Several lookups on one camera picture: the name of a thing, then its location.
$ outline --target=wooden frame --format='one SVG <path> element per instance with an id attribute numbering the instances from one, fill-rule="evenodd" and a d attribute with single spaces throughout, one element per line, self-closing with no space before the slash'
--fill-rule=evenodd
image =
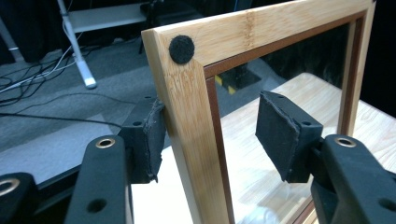
<path id="1" fill-rule="evenodd" d="M 187 21 L 142 33 L 194 223 L 234 223 L 214 75 L 349 23 L 339 133 L 352 135 L 375 3 L 299 0 Z M 170 43 L 188 36 L 193 57 Z"/>

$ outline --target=white cable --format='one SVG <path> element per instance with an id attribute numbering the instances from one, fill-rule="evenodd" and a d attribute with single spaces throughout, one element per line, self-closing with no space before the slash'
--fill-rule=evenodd
<path id="1" fill-rule="evenodd" d="M 42 78 L 42 77 L 47 77 L 47 76 L 49 76 L 50 74 L 52 74 L 53 72 L 55 72 L 55 71 L 62 70 L 62 69 L 64 69 L 64 68 L 69 67 L 70 65 L 74 64 L 75 62 L 72 62 L 72 63 L 70 63 L 70 64 L 68 64 L 68 65 L 65 65 L 64 67 L 58 68 L 59 64 L 60 64 L 61 61 L 64 59 L 64 56 L 67 54 L 67 52 L 68 52 L 70 49 L 71 49 L 71 46 L 64 52 L 64 54 L 62 55 L 62 57 L 59 59 L 59 61 L 58 61 L 57 64 L 52 68 L 51 71 L 42 73 L 42 74 L 37 75 L 37 76 L 35 76 L 35 77 L 28 77 L 28 78 L 26 78 L 25 80 L 22 80 L 22 81 L 19 81 L 19 82 L 17 82 L 17 83 L 14 83 L 13 85 L 11 85 L 11 86 L 9 86 L 9 87 L 0 90 L 0 93 L 2 93 L 2 92 L 4 92 L 4 91 L 11 90 L 11 89 L 14 89 L 14 88 L 17 88 L 17 87 L 19 87 L 21 84 L 24 84 L 24 83 L 26 83 L 26 82 L 32 82 L 32 81 L 35 81 L 35 80 L 40 79 L 40 78 Z"/>
<path id="2" fill-rule="evenodd" d="M 72 6 L 72 4 L 73 4 L 73 0 L 70 1 L 70 4 L 69 4 L 69 7 L 67 8 L 67 11 L 70 10 L 70 7 Z"/>

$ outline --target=black cable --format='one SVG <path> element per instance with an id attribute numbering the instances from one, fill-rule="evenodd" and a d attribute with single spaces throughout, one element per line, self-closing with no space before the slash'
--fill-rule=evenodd
<path id="1" fill-rule="evenodd" d="M 96 50 L 99 50 L 99 49 L 102 49 L 102 48 L 103 48 L 103 46 L 101 46 L 101 45 L 97 45 L 97 46 L 84 46 L 84 47 L 81 48 L 81 51 L 83 51 L 84 49 L 89 49 L 89 51 L 88 51 L 88 53 L 83 54 L 82 56 L 83 56 L 83 57 L 88 57 L 88 55 L 90 55 L 93 51 L 96 51 Z"/>
<path id="2" fill-rule="evenodd" d="M 30 70 L 33 69 L 34 67 L 37 67 L 37 66 L 39 66 L 38 71 L 35 72 L 35 73 L 33 73 L 32 75 L 30 75 L 30 77 L 32 77 L 32 76 L 34 76 L 34 75 L 36 75 L 36 74 L 40 74 L 41 71 L 43 70 L 43 64 L 41 64 L 41 63 L 36 64 L 36 65 L 33 65 L 33 66 L 31 66 L 30 68 L 28 68 L 28 69 L 26 70 L 26 72 L 23 74 L 23 76 L 20 77 L 19 80 L 16 80 L 15 82 L 24 81 L 25 79 L 29 78 L 27 75 L 29 74 Z"/>
<path id="3" fill-rule="evenodd" d="M 38 65 L 40 65 L 40 64 L 53 63 L 53 62 L 55 62 L 55 61 L 58 61 L 60 58 L 61 58 L 61 57 L 59 57 L 58 59 L 51 60 L 51 61 L 49 61 L 49 62 L 38 63 L 38 64 L 29 66 L 29 67 L 21 68 L 21 69 L 12 71 L 12 72 L 10 72 L 10 73 L 4 74 L 4 75 L 2 75 L 2 76 L 0 76 L 0 77 L 7 77 L 7 76 L 9 76 L 9 75 L 12 75 L 12 74 L 14 74 L 14 73 L 17 73 L 17 72 L 20 72 L 20 71 L 23 71 L 23 70 L 26 70 L 26 69 L 32 69 L 33 67 L 36 67 L 36 66 L 38 66 Z"/>
<path id="4" fill-rule="evenodd" d="M 10 85 L 12 85 L 12 79 L 11 78 L 9 78 L 9 77 L 0 77 L 0 80 L 1 79 L 6 80 L 7 83 L 0 84 L 0 90 L 4 89 L 4 88 L 7 88 Z"/>
<path id="5" fill-rule="evenodd" d="M 88 123 L 98 123 L 114 126 L 117 128 L 122 128 L 121 125 L 111 122 L 104 122 L 93 119 L 70 119 L 70 118 L 58 118 L 58 117 L 45 117 L 45 116 L 36 116 L 36 115 L 24 115 L 24 114 L 10 114 L 10 113 L 0 113 L 0 117 L 18 117 L 18 118 L 28 118 L 28 119 L 56 119 L 56 120 L 65 120 L 65 121 L 75 121 L 75 122 L 88 122 Z"/>
<path id="6" fill-rule="evenodd" d="M 66 63 L 65 63 L 66 65 L 68 64 L 69 60 L 70 60 L 70 57 L 67 57 Z M 28 84 L 21 84 L 21 85 L 19 86 L 20 91 L 21 91 L 21 93 L 19 94 L 19 96 L 17 96 L 17 97 L 12 97 L 12 98 L 8 98 L 8 99 L 6 99 L 6 100 L 1 100 L 1 101 L 0 101 L 0 107 L 2 107 L 2 106 L 7 106 L 7 105 L 13 105 L 13 104 L 16 104 L 18 101 L 20 101 L 20 100 L 22 100 L 22 99 L 26 99 L 26 98 L 31 97 L 32 95 L 34 95 L 34 94 L 41 88 L 41 86 L 42 86 L 46 81 L 53 80 L 54 78 L 58 77 L 61 73 L 64 72 L 64 69 L 66 68 L 66 67 L 64 67 L 56 76 L 54 76 L 54 77 L 52 77 L 52 78 L 47 79 L 46 77 L 42 77 L 43 79 L 42 79 L 41 81 L 35 82 L 35 78 L 37 78 L 39 75 L 43 74 L 43 72 L 44 72 L 45 70 L 51 68 L 53 65 L 55 65 L 55 63 L 53 63 L 53 64 L 51 64 L 51 65 L 49 65 L 49 66 L 47 66 L 47 67 L 45 67 L 45 68 L 40 68 L 40 71 L 39 71 L 39 72 L 37 72 L 37 73 L 35 73 L 33 76 L 30 76 L 30 77 L 29 77 L 29 78 L 31 78 L 32 80 L 31 80 L 31 81 L 28 81 Z M 29 95 L 26 96 L 25 94 L 26 94 L 26 93 L 29 91 L 29 89 L 30 89 L 31 87 L 33 87 L 34 85 L 38 85 L 38 86 L 36 86 L 35 89 L 34 89 Z"/>
<path id="7" fill-rule="evenodd" d="M 122 100 L 119 100 L 119 99 L 116 99 L 116 98 L 113 98 L 113 97 L 110 97 L 110 96 L 107 96 L 107 95 L 104 95 L 104 94 L 100 94 L 100 93 L 93 93 L 93 92 L 75 92 L 75 93 L 69 93 L 69 94 L 65 94 L 65 95 L 60 95 L 60 96 L 58 96 L 58 97 L 55 97 L 55 98 L 53 98 L 53 99 L 47 101 L 46 103 L 36 104 L 36 105 L 29 105 L 29 106 L 25 107 L 24 109 L 22 109 L 22 110 L 20 110 L 20 111 L 18 111 L 18 112 L 15 112 L 14 114 L 19 114 L 19 113 L 21 113 L 22 111 L 25 111 L 25 110 L 30 109 L 30 108 L 35 107 L 35 106 L 47 105 L 47 104 L 52 103 L 52 102 L 54 102 L 54 101 L 56 101 L 56 100 L 59 100 L 59 99 L 61 99 L 61 98 L 68 97 L 68 96 L 73 96 L 73 95 L 95 95 L 95 96 L 105 97 L 105 98 L 107 98 L 107 99 L 110 99 L 110 100 L 113 100 L 113 101 L 116 101 L 116 102 L 120 102 L 120 103 L 123 103 L 123 104 L 136 105 L 136 102 L 122 101 Z"/>

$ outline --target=wood grain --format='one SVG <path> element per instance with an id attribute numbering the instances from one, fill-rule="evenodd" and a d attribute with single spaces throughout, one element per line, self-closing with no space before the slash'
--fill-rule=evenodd
<path id="1" fill-rule="evenodd" d="M 333 21 L 364 16 L 371 5 L 371 0 L 300 0 L 142 33 L 194 222 L 233 223 L 233 209 L 227 203 L 229 178 L 221 169 L 205 66 Z M 186 64 L 174 63 L 169 55 L 170 42 L 178 35 L 189 36 L 195 46 Z"/>
<path id="2" fill-rule="evenodd" d="M 315 76 L 301 74 L 274 91 L 288 96 L 325 123 L 323 136 L 336 132 L 340 89 Z M 259 99 L 254 100 L 221 119 L 235 222 L 243 223 L 254 215 L 255 208 L 261 207 L 278 223 L 293 223 L 311 201 L 310 186 L 281 182 L 254 135 L 258 104 Z M 395 118 L 360 101 L 354 133 L 386 169 L 396 172 Z M 184 194 L 175 159 L 172 148 L 165 149 L 159 183 L 133 185 L 136 223 L 192 223 L 188 195 Z"/>
<path id="3" fill-rule="evenodd" d="M 312 28 L 310 30 L 300 32 L 299 34 L 282 38 L 275 42 L 258 47 L 256 49 L 248 50 L 246 52 L 237 54 L 233 57 L 224 59 L 220 62 L 212 63 L 205 67 L 205 77 L 211 78 L 217 74 L 228 71 L 228 70 L 236 67 L 237 65 L 247 63 L 251 60 L 254 60 L 254 59 L 257 59 L 257 58 L 264 56 L 266 54 L 272 53 L 278 49 L 285 48 L 291 44 L 297 43 L 297 42 L 307 39 L 311 36 L 321 34 L 323 32 L 331 30 L 332 28 L 347 24 L 349 22 L 354 23 L 355 20 L 362 18 L 364 15 L 365 15 L 364 12 L 356 13 L 356 14 L 344 17 L 340 20 L 331 21 L 330 23 L 326 23 L 326 24 L 320 25 L 318 27 Z"/>
<path id="4" fill-rule="evenodd" d="M 346 69 L 343 78 L 343 96 L 338 132 L 352 135 L 361 97 L 364 65 L 370 41 L 376 2 L 367 9 L 366 16 L 352 22 L 346 47 Z"/>
<path id="5" fill-rule="evenodd" d="M 220 115 L 219 115 L 219 103 L 218 103 L 218 96 L 216 93 L 216 82 L 215 79 L 209 78 L 206 80 L 206 88 L 207 93 L 209 96 L 209 103 L 210 103 L 210 110 L 212 112 L 212 120 L 214 125 L 215 131 L 215 138 L 216 144 L 218 148 L 219 154 L 219 164 L 221 169 L 221 178 L 224 188 L 224 194 L 226 195 L 226 205 L 230 211 L 233 211 L 233 201 L 231 198 L 231 190 L 230 190 L 230 179 L 228 177 L 228 168 L 227 168 L 227 161 L 225 156 L 224 150 L 224 141 L 222 138 L 222 129 L 221 129 L 221 122 L 220 122 Z M 229 220 L 231 223 L 235 223 L 233 212 L 229 212 Z"/>

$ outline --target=dark background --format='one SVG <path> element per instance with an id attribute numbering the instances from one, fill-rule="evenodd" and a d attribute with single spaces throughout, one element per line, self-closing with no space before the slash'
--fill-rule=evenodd
<path id="1" fill-rule="evenodd" d="M 78 0 L 72 10 L 106 7 L 138 0 Z M 204 16 L 213 16 L 235 10 L 235 0 L 185 0 Z M 246 2 L 237 1 L 236 9 L 244 9 Z M 253 0 L 251 7 L 287 2 Z M 39 62 L 48 52 L 65 50 L 68 40 L 62 30 L 62 18 L 56 0 L 0 0 L 0 16 L 17 44 L 23 59 Z M 396 117 L 396 3 L 378 0 L 370 45 L 362 83 L 361 99 Z M 132 38 L 140 34 L 140 24 L 87 32 L 78 41 L 83 45 L 109 45 L 114 38 Z M 301 72 L 316 74 L 335 86 L 340 86 L 347 27 L 339 27 L 323 35 L 263 57 L 282 77 L 291 78 Z M 0 64 L 14 63 L 12 55 L 0 38 Z"/>

